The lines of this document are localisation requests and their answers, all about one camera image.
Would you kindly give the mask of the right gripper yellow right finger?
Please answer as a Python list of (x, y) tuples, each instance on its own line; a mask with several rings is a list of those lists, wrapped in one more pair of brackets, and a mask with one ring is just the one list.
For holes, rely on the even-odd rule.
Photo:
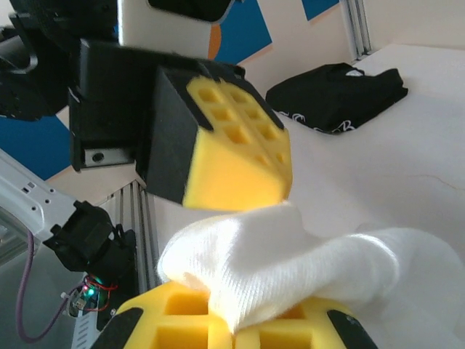
[(340, 302), (311, 297), (272, 320), (234, 336), (235, 348), (377, 348), (355, 314)]

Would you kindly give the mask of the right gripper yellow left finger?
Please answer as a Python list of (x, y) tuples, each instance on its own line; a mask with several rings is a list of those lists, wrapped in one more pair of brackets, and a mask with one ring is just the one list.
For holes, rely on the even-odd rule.
[(123, 303), (93, 348), (231, 348), (225, 322), (209, 310), (209, 293), (175, 282)]

